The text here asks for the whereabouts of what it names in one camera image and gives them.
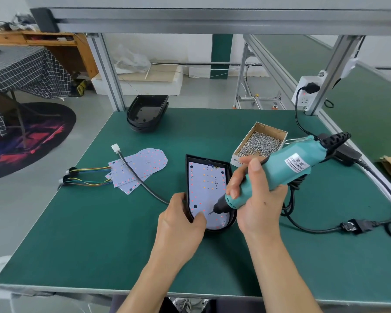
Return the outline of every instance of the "fingernail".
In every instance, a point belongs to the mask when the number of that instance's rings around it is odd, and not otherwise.
[[[259,162],[258,158],[253,158],[249,163],[249,168],[253,171],[259,171],[261,167],[261,163]]]
[[[230,190],[230,196],[232,197],[232,199],[236,199],[236,190],[235,189],[231,189]]]

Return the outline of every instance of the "wooden drawer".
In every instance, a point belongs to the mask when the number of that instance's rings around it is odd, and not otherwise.
[[[3,33],[0,34],[0,45],[27,45],[27,42],[20,33]]]

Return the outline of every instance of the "gray floor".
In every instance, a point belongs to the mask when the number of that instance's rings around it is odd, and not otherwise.
[[[185,108],[231,108],[234,102],[236,77],[228,80],[190,79],[185,77],[181,95],[169,98],[169,107]],[[252,94],[274,97],[278,87],[271,78],[249,78]],[[27,93],[17,92],[20,102],[44,101]],[[130,105],[135,96],[126,96]],[[77,114],[77,123],[67,139],[47,156],[36,163],[0,178],[0,257],[11,255],[41,215],[57,191],[58,179],[65,170],[79,161],[95,136],[112,114],[105,95],[86,92],[81,98],[49,100],[72,108]],[[272,103],[263,103],[271,108]],[[245,103],[242,108],[256,108]],[[92,305],[93,313],[105,313],[107,307]],[[15,300],[17,313],[81,313],[78,303],[71,300],[22,297]],[[9,302],[0,300],[0,313],[10,312]]]

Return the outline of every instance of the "electric screwdriver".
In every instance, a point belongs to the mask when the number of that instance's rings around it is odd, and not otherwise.
[[[330,158],[330,156],[344,142],[350,138],[349,133],[338,133],[324,139],[309,135],[298,138],[288,146],[272,153],[261,162],[268,180],[269,190],[280,184],[287,184],[304,174],[310,174],[311,168]],[[252,187],[249,175],[240,184],[240,195],[232,199],[224,194],[213,207],[217,214],[228,213],[231,209],[238,209],[252,196]]]

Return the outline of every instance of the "green pillar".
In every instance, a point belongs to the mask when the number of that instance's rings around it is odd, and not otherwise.
[[[232,50],[233,34],[213,34],[211,44],[211,61],[212,62],[230,62],[230,51]],[[227,79],[228,65],[212,65],[210,77],[212,79]]]

